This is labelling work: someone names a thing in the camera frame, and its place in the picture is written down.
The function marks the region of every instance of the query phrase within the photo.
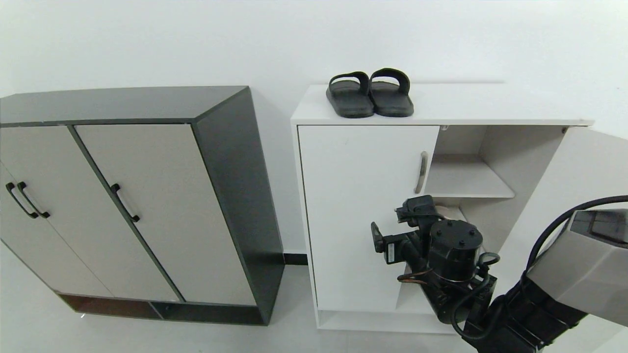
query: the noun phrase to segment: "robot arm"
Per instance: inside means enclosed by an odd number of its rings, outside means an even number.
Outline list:
[[[417,230],[382,236],[373,222],[371,233],[387,264],[409,265],[411,273],[398,280],[419,284],[438,319],[478,352],[538,352],[588,313],[628,326],[628,210],[587,210],[615,202],[628,202],[628,195],[587,202],[556,219],[534,245],[517,285],[492,303],[497,278],[489,266],[499,255],[481,254],[478,229],[445,219],[431,196],[396,209],[398,221]]]

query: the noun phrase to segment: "white shoe cabinet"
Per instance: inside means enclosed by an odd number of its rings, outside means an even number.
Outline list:
[[[247,87],[0,100],[2,241],[78,312],[268,324],[283,251]]]
[[[628,193],[628,141],[508,84],[415,84],[411,117],[338,117],[311,86],[291,123],[318,327],[452,334],[420,287],[397,282],[370,233],[408,232],[394,209],[432,195],[475,224],[502,292],[558,215]]]

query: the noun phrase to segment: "black cable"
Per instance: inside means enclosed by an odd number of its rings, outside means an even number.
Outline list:
[[[486,258],[487,256],[492,256],[494,259],[488,260],[488,261],[485,262],[484,258]],[[458,309],[467,300],[473,298],[476,294],[480,293],[480,291],[482,291],[487,285],[489,285],[489,282],[490,282],[490,275],[488,273],[489,266],[492,265],[492,264],[498,263],[500,259],[501,259],[501,257],[498,254],[496,254],[496,253],[483,253],[483,254],[481,254],[480,257],[477,260],[477,266],[480,269],[484,270],[484,272],[485,272],[484,279],[482,280],[482,282],[477,287],[475,287],[471,292],[469,292],[467,295],[462,297],[452,307],[452,314],[451,314],[451,317],[450,317],[450,320],[452,322],[452,327],[458,333],[458,335],[461,335],[462,337],[464,337],[466,339],[481,340],[481,339],[486,338],[493,331],[493,328],[495,327],[495,324],[497,323],[497,318],[499,318],[499,315],[502,312],[502,309],[503,309],[504,305],[503,305],[503,303],[499,303],[499,305],[497,306],[497,309],[493,313],[493,317],[491,318],[489,325],[478,336],[472,336],[472,335],[469,335],[469,334],[465,333],[460,328],[460,326],[458,326],[458,323],[456,322],[456,314],[458,313]],[[501,298],[503,298],[503,295],[502,296],[498,296],[495,299],[495,301],[497,301],[498,299],[501,299]]]
[[[456,322],[456,313],[458,312],[458,309],[469,299],[473,298],[476,294],[480,293],[484,287],[486,287],[487,285],[489,285],[490,282],[490,276],[487,273],[486,277],[484,277],[484,279],[482,280],[482,282],[480,283],[480,285],[478,285],[477,287],[475,287],[472,291],[470,291],[467,295],[463,296],[459,301],[456,302],[456,304],[453,305],[452,307],[452,313],[450,316],[450,320],[452,321],[452,326],[453,329],[456,330],[456,332],[458,332],[459,335],[461,335],[462,337],[468,338],[468,339],[473,339],[469,334],[466,334],[461,328],[460,326],[458,326],[458,323]]]
[[[485,257],[487,256],[492,256],[494,259],[493,260],[489,260],[489,261],[483,261]],[[492,264],[496,264],[499,262],[499,260],[501,260],[501,256],[499,256],[499,254],[497,253],[483,253],[482,255],[480,255],[480,257],[477,260],[477,264],[478,265],[484,265],[484,266],[490,266]]]
[[[585,202],[584,204],[577,205],[576,207],[558,216],[558,218],[555,219],[554,222],[548,225],[548,227],[539,236],[539,239],[537,239],[536,242],[534,243],[534,246],[532,247],[532,251],[530,252],[530,256],[528,257],[528,263],[526,265],[526,272],[530,269],[530,267],[532,267],[532,264],[534,264],[534,260],[536,260],[537,256],[539,255],[539,252],[541,251],[541,248],[543,247],[543,244],[545,243],[545,241],[556,230],[556,228],[558,228],[559,225],[561,225],[564,221],[571,218],[574,212],[578,210],[590,209],[591,207],[596,207],[596,206],[601,206],[601,205],[616,204],[617,202],[628,202],[628,195],[618,195],[618,196],[598,198],[596,200],[592,200],[589,202]]]

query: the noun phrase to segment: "cabinet handle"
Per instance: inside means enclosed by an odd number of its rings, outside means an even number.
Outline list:
[[[428,171],[428,153],[427,151],[421,152],[421,167],[419,169],[419,181],[416,183],[416,188],[414,189],[414,193],[421,193],[421,189],[423,188],[423,183],[425,182],[425,174]]]
[[[28,215],[28,217],[31,217],[32,219],[35,219],[37,217],[39,217],[38,214],[36,214],[35,212],[33,213],[29,213],[24,206],[22,205],[22,203],[18,200],[17,197],[15,197],[15,194],[13,193],[13,189],[15,188],[15,184],[14,183],[8,183],[6,185],[6,191],[8,191],[11,194],[11,197],[13,198],[13,200],[15,200],[15,202],[19,205],[19,207],[22,209],[22,211],[24,211],[24,213],[26,213],[26,215]]]
[[[133,221],[133,223],[139,222],[139,216],[138,215],[131,215],[131,213],[129,213],[129,210],[126,209],[126,206],[122,203],[122,200],[120,199],[120,195],[118,195],[118,191],[120,191],[120,184],[115,183],[115,184],[111,185],[111,191],[114,193],[114,196],[116,197],[118,202],[122,205],[122,208],[124,208],[124,211],[126,212],[126,215],[129,216],[129,218]]]
[[[37,212],[38,215],[42,216],[43,218],[48,218],[50,217],[50,214],[48,212],[40,212],[37,207],[35,207],[35,205],[33,204],[33,202],[31,201],[30,198],[28,198],[28,196],[26,196],[26,193],[24,193],[24,189],[26,189],[26,183],[25,182],[19,182],[18,183],[18,190],[19,193],[22,194],[22,196],[26,199],[26,201],[28,202],[29,205],[31,205],[31,207],[33,208],[33,210],[35,210],[35,212]]]

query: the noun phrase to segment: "baseboard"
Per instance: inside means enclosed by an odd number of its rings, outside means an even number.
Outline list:
[[[293,265],[308,265],[308,256],[306,254],[283,254],[283,262]]]

